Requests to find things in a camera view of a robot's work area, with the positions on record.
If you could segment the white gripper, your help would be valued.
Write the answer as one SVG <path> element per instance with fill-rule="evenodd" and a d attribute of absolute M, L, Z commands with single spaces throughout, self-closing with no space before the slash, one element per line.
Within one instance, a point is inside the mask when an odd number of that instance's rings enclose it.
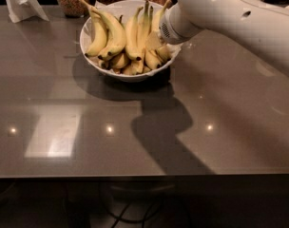
<path fill-rule="evenodd" d="M 170 45 L 178 45 L 190 40 L 202 31 L 192 24 L 182 13 L 178 4 L 168 9 L 160 20 L 160 32 L 151 31 L 145 41 L 147 50 L 160 48 L 164 41 Z"/>

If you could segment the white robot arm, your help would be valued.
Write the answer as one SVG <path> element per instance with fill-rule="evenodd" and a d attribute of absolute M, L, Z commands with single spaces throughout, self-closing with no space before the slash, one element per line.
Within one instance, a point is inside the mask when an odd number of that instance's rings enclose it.
<path fill-rule="evenodd" d="M 259 0 L 177 0 L 145 45 L 178 45 L 204 29 L 234 40 L 289 78 L 289 9 Z"/>

